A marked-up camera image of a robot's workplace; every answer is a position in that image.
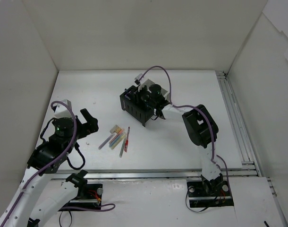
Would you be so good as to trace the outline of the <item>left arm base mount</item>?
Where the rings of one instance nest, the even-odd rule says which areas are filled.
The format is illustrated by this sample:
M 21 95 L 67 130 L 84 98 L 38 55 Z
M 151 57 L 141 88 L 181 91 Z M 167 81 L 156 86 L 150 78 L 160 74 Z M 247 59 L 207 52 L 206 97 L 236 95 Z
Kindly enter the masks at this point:
M 82 196 L 75 197 L 65 204 L 59 211 L 81 211 L 78 209 L 66 209 L 65 207 L 86 208 L 90 210 L 101 210 L 103 184 L 88 183 Z

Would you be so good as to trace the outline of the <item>beige eraser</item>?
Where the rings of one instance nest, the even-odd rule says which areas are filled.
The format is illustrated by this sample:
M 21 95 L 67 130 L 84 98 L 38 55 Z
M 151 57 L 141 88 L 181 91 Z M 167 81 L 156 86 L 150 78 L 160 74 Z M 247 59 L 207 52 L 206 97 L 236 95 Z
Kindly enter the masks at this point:
M 115 125 L 110 129 L 110 133 L 119 133 L 122 129 L 118 126 Z

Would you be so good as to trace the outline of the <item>blue pen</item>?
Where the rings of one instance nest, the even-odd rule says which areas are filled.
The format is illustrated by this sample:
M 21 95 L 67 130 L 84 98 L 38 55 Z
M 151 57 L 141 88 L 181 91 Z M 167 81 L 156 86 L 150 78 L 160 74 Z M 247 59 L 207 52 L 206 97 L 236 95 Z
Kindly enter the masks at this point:
M 124 92 L 124 97 L 125 99 L 127 100 L 131 100 L 129 94 L 130 94 L 131 90 L 130 89 L 125 89 L 125 92 Z

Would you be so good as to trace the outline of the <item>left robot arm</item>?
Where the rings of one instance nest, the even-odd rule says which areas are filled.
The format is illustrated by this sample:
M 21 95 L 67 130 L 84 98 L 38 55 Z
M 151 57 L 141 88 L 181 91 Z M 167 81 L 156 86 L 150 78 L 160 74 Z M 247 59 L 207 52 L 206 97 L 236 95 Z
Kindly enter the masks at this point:
M 64 205 L 87 194 L 87 171 L 66 178 L 59 190 L 37 204 L 44 188 L 54 177 L 67 155 L 78 148 L 77 140 L 98 131 L 98 121 L 82 109 L 86 122 L 78 118 L 53 118 L 55 132 L 39 145 L 27 162 L 25 175 L 12 201 L 0 217 L 0 227 L 43 227 Z

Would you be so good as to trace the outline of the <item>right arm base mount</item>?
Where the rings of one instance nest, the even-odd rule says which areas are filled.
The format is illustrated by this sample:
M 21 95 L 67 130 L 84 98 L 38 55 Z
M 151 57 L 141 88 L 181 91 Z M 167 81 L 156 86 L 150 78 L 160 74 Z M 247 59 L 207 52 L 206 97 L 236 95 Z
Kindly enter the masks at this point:
M 201 181 L 187 181 L 186 204 L 195 212 L 204 212 L 208 208 L 233 207 L 234 201 L 226 180 L 214 192 L 206 192 Z

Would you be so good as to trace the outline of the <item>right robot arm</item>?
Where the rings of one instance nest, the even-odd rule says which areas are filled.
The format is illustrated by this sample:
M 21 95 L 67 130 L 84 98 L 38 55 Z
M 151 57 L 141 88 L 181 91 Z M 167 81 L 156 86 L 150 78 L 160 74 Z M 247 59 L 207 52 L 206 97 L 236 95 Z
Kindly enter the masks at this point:
M 173 105 L 167 100 L 162 87 L 158 84 L 150 86 L 136 82 L 132 91 L 133 111 L 138 121 L 145 125 L 149 117 L 156 119 L 181 120 L 186 128 L 190 140 L 199 147 L 202 163 L 202 190 L 208 195 L 221 189 L 223 176 L 217 162 L 215 142 L 219 128 L 204 105 Z

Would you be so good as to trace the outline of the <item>red pen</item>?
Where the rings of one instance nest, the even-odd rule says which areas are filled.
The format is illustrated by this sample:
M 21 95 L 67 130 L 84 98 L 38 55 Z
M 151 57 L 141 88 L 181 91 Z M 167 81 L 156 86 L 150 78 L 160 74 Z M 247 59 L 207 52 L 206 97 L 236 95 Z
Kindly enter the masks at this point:
M 125 152 L 127 152 L 127 149 L 128 149 L 129 135 L 130 135 L 130 126 L 127 129 L 127 137 L 126 137 L 126 142 L 125 142 L 125 147 L 124 147 Z

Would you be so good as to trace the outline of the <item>pastel highlighter set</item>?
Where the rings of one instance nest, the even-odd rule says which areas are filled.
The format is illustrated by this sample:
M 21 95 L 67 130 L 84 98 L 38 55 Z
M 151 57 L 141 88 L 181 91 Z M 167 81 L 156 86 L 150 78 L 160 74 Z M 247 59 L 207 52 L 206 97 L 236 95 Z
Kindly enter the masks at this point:
M 109 148 L 111 148 L 124 134 L 125 129 L 121 129 L 118 134 L 110 141 Z

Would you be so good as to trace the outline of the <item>grey mechanical pencil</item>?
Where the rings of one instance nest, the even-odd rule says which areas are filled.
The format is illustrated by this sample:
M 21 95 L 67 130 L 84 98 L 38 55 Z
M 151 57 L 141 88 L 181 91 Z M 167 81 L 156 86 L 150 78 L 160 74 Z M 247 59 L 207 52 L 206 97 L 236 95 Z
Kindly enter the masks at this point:
M 114 133 L 111 134 L 111 135 L 98 147 L 98 150 L 101 150 L 101 149 L 112 139 L 113 136 L 114 136 Z

